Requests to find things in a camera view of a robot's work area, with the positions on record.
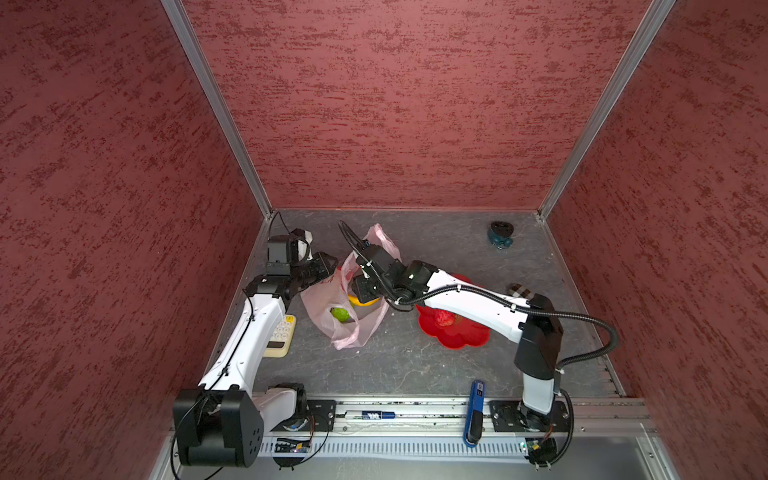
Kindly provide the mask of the red fake strawberry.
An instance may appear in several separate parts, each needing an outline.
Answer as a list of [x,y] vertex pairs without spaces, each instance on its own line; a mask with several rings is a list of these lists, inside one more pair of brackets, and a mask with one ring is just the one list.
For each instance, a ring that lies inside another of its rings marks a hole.
[[456,323],[457,316],[445,310],[434,311],[434,323],[441,329],[452,327]]

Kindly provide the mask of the yellow fake banana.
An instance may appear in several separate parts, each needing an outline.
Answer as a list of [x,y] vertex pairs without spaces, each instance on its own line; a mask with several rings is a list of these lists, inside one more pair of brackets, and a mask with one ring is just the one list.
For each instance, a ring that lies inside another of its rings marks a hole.
[[379,300],[380,297],[364,297],[363,299],[360,299],[352,293],[348,295],[348,301],[355,307],[369,307],[375,305]]

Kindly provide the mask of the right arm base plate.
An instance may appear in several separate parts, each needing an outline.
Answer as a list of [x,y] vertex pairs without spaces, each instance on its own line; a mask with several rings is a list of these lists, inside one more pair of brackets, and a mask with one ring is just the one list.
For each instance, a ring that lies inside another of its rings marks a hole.
[[571,414],[561,400],[555,400],[546,415],[528,409],[521,400],[491,400],[488,408],[497,433],[566,433],[571,426]]

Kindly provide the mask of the red flower-shaped bowl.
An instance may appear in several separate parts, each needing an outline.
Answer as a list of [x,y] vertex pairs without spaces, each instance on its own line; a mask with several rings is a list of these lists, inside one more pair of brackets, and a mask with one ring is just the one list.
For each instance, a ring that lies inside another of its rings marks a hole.
[[479,348],[490,339],[491,330],[477,322],[459,314],[456,323],[449,328],[441,329],[434,323],[435,308],[417,305],[418,324],[428,336],[435,338],[443,347],[450,350],[461,350],[464,347]]

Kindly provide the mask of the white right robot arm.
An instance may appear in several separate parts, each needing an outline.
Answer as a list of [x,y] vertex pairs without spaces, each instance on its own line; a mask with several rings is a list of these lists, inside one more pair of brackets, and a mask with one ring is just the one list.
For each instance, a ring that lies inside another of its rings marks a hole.
[[355,246],[353,252],[368,287],[384,299],[397,306],[457,314],[515,343],[514,365],[523,374],[523,413],[551,414],[563,328],[548,301],[536,306],[460,280],[425,262],[404,265],[368,241]]

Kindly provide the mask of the green fake lime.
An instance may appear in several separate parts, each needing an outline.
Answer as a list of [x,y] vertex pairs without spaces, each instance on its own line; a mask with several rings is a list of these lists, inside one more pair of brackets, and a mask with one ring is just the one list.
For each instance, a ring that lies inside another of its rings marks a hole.
[[339,323],[347,323],[352,319],[349,311],[342,307],[332,307],[330,309],[332,317]]

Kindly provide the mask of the pink plastic bag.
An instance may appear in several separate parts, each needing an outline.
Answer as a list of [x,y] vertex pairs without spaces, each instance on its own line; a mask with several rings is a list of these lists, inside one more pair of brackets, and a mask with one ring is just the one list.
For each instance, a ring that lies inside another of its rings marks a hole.
[[[310,320],[331,339],[336,350],[363,347],[390,310],[384,300],[369,307],[355,307],[348,301],[348,295],[352,293],[350,281],[359,271],[360,267],[352,251],[331,277],[301,293]],[[339,323],[330,313],[332,307],[347,309],[352,319],[347,323]]]

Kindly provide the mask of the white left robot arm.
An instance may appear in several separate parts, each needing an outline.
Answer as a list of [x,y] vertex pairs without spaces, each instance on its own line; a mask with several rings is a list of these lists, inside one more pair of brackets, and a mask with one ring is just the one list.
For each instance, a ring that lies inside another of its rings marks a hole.
[[269,266],[245,287],[238,323],[212,367],[173,403],[174,440],[183,466],[249,467],[265,433],[295,416],[301,386],[278,386],[253,397],[268,343],[291,300],[331,277],[338,260],[324,252],[298,265]]

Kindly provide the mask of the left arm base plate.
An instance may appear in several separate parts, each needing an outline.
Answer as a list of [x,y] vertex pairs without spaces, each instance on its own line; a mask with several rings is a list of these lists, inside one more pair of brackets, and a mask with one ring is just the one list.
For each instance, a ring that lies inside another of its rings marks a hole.
[[274,427],[273,434],[329,432],[334,428],[338,402],[328,399],[310,399],[304,413],[285,420]]

